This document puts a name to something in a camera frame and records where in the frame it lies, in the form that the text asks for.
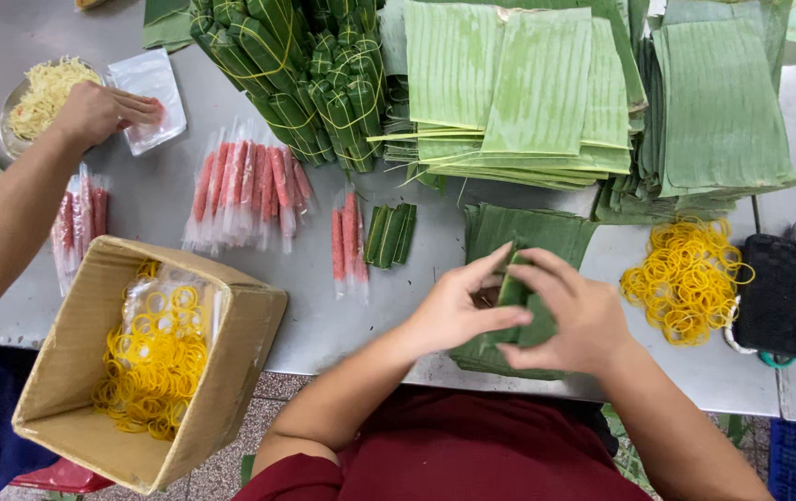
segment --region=hand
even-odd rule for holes
[[[62,134],[84,152],[133,124],[158,123],[162,113],[163,106],[156,98],[136,96],[86,80],[70,88],[70,95],[49,131]]]
[[[562,369],[599,378],[628,348],[641,348],[627,329],[615,287],[584,278],[547,250],[525,249],[519,254],[534,266],[512,265],[507,272],[540,296],[556,319],[558,333],[533,347],[499,344],[513,368]]]
[[[481,289],[500,284],[493,273],[506,260],[510,247],[506,244],[438,280],[423,304],[397,329],[411,343],[416,357],[458,347],[481,333],[531,323],[531,312],[522,307],[479,309],[473,302]]]

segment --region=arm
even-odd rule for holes
[[[48,238],[83,152],[128,122],[152,123],[157,107],[92,82],[73,86],[48,130],[0,176],[0,297]]]
[[[417,358],[459,346],[483,332],[530,323],[531,314],[523,308],[478,309],[472,299],[493,283],[493,272],[508,253],[509,244],[466,267],[450,270],[404,324],[305,387],[265,434],[253,475],[299,453],[337,462],[336,453],[354,439],[364,420],[394,391]]]
[[[549,306],[558,335],[535,347],[498,346],[513,367],[595,376],[664,499],[772,499],[745,458],[630,335],[614,287],[583,278],[543,249],[523,254],[535,266],[508,272]]]

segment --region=black phone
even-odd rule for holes
[[[756,233],[745,241],[743,261],[753,280],[739,286],[735,341],[796,359],[796,240]],[[751,278],[741,267],[738,280]]]

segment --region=maroon shirt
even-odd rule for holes
[[[234,501],[651,499],[591,428],[531,398],[402,388],[338,457],[285,457]]]

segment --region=metal bowl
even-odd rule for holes
[[[85,65],[86,68],[89,70],[94,71],[101,79],[102,85],[107,85],[107,80],[104,78],[104,73],[98,71],[92,63],[88,63],[87,61],[80,58],[79,61]],[[52,66],[58,66],[60,60],[50,61]],[[3,144],[3,150],[6,155],[8,155],[12,160],[15,160],[24,151],[33,144],[33,141],[25,141],[20,139],[14,132],[12,132],[12,128],[9,126],[9,115],[12,114],[12,109],[20,103],[20,98],[26,94],[26,91],[30,89],[30,81],[24,78],[18,86],[12,90],[12,93],[5,98],[5,103],[3,104],[2,112],[0,113],[0,141]]]

